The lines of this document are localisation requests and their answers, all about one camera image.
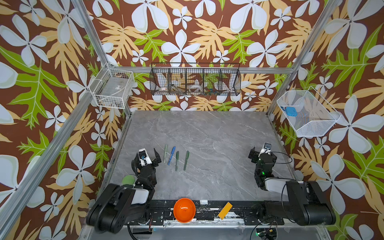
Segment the blue pen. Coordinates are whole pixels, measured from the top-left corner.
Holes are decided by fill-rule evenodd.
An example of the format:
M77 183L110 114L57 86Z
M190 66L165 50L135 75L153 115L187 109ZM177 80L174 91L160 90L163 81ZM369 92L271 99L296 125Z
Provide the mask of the blue pen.
M174 155L174 153L172 152L171 154L170 154L170 158L169 158L169 160L168 160L168 166L170 166L170 164L171 164L171 161L172 161L172 158L173 158L173 155Z

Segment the dark green pen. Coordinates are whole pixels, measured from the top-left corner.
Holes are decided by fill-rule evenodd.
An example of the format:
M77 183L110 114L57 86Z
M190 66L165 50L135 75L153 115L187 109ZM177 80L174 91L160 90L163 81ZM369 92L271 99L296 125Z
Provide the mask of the dark green pen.
M185 159L185 163L184 163L184 168L183 168L184 171L186 171L187 163L188 163L188 159L186 158L186 159Z
M177 172L178 170L178 165L179 165L179 159L176 159L176 165L175 165L175 171Z

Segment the dark green pen cap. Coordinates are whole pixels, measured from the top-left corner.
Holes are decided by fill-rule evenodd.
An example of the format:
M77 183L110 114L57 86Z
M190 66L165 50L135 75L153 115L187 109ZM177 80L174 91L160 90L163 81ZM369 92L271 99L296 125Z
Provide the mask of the dark green pen cap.
M188 158L189 158L189 155L190 155L190 152L189 152L189 151L187 151L187 153L186 153L186 157L185 157L185 160L186 160L186 161L188 160Z

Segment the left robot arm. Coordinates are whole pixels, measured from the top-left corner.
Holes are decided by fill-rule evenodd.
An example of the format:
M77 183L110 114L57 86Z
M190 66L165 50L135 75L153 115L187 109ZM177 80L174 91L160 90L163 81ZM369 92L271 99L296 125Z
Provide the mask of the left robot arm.
M86 224L98 233L118 233L131 221L149 220L149 205L157 184L156 167L162 162L154 151L152 160L146 149L140 149L132 160L136 181L133 184L108 184L89 211Z

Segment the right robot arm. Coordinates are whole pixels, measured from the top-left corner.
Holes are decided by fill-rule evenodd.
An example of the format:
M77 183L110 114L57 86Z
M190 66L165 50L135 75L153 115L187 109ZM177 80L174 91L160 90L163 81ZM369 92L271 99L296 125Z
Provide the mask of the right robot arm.
M263 191L278 193L278 201L262 201L257 210L259 220L287 219L299 226L333 225L336 214L315 181L277 178L273 167L278 164L276 152L266 143L260 151L252 148L249 159L255 164L255 181Z

